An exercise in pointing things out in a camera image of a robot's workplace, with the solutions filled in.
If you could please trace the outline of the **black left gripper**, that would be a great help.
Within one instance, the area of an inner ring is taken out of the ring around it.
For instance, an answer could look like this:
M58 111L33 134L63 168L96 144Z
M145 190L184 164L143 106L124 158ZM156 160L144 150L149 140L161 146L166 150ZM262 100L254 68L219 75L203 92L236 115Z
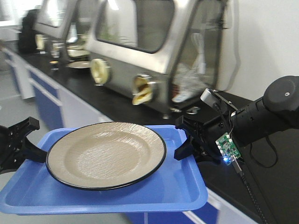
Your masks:
M0 126L1 174L16 171L25 159L38 163L46 162L47 152L35 146L26 137L32 131L39 129L40 122L33 117L28 117L10 127Z

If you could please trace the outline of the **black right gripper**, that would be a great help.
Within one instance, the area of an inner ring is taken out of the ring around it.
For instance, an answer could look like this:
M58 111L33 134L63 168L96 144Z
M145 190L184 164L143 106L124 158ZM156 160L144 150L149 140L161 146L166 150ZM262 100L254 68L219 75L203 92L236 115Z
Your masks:
M180 161L196 152L197 162L221 163L223 157L216 145L216 140L224 133L229 133L231 127L228 124L228 117L219 115L209 121L202 122L193 120L186 116L180 116L175 120L175 128L184 130L188 137L181 146L174 152L174 159Z

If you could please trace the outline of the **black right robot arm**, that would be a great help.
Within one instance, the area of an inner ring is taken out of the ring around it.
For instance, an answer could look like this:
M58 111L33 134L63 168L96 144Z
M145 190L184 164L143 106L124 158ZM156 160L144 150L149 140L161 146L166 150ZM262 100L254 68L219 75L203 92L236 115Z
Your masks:
M298 76L277 79L261 98L240 109L212 89L205 89L200 99L218 116L205 123L185 116L176 120L176 128L187 134L187 140L175 150L178 161L193 155L197 161L230 164L241 157L240 147L299 127Z

